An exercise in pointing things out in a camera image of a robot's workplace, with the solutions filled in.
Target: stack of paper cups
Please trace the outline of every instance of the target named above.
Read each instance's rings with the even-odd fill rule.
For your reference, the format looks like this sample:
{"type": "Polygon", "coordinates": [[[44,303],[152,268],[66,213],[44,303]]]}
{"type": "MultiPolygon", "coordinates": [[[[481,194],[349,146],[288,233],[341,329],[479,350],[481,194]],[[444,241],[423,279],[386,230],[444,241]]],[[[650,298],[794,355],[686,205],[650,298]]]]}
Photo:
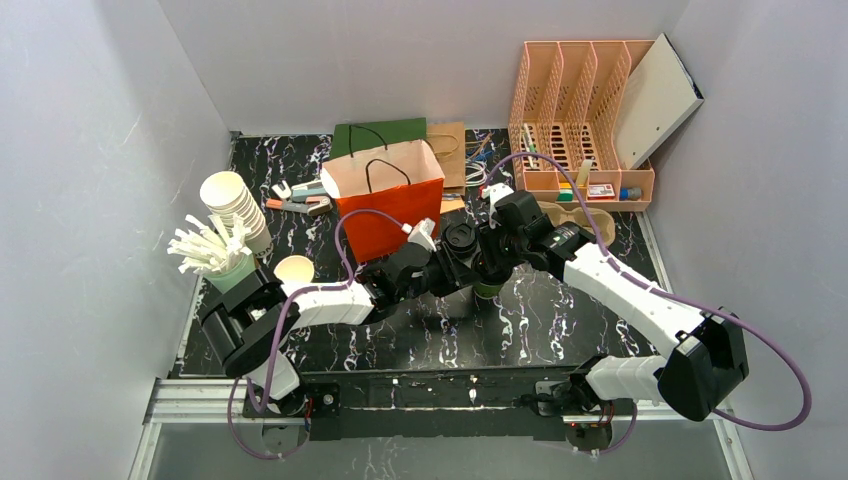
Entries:
{"type": "Polygon", "coordinates": [[[233,226],[233,217],[238,215],[244,220],[244,226],[250,229],[245,238],[247,248],[259,258],[271,254],[271,233],[265,223],[265,215],[256,204],[256,200],[244,184],[241,176],[235,172],[218,172],[207,178],[200,186],[200,199],[214,214],[220,215],[224,226],[229,230],[233,226]]]}

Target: stapler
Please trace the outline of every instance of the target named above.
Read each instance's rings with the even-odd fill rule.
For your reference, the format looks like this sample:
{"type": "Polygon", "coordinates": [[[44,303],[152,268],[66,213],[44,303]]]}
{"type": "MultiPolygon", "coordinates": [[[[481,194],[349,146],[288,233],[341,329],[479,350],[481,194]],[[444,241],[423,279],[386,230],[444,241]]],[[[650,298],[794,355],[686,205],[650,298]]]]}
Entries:
{"type": "Polygon", "coordinates": [[[306,202],[301,203],[270,199],[265,202],[265,206],[275,210],[305,213],[310,217],[327,213],[333,209],[333,204],[330,203],[330,197],[316,195],[313,197],[307,197],[305,200],[306,202]]]}

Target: green cup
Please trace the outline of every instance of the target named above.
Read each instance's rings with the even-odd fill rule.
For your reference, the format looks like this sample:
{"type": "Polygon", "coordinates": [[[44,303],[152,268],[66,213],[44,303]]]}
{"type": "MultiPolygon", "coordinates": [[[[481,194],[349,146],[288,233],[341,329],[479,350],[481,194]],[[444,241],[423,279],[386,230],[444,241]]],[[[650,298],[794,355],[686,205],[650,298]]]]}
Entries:
{"type": "Polygon", "coordinates": [[[238,265],[229,272],[204,275],[203,278],[209,280],[221,293],[227,293],[229,289],[238,285],[238,282],[244,280],[254,270],[256,270],[256,263],[253,260],[253,255],[245,255],[238,265]]]}

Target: brown paper bag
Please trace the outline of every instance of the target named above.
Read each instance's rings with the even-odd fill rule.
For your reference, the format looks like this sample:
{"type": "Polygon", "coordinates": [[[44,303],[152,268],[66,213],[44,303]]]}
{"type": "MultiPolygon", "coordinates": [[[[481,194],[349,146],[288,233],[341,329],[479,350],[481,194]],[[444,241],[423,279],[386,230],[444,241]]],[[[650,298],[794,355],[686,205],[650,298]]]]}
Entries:
{"type": "Polygon", "coordinates": [[[427,141],[437,153],[445,174],[445,193],[465,194],[465,124],[462,122],[427,125],[427,141]]]}

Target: small box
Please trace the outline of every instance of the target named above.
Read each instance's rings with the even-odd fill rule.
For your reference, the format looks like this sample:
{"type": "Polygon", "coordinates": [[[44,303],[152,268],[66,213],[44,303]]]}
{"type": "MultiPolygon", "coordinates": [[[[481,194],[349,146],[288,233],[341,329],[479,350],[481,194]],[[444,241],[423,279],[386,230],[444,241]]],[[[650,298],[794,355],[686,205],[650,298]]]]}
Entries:
{"type": "Polygon", "coordinates": [[[589,185],[588,191],[589,200],[608,200],[615,199],[615,189],[611,183],[602,183],[600,185],[589,185]]]}

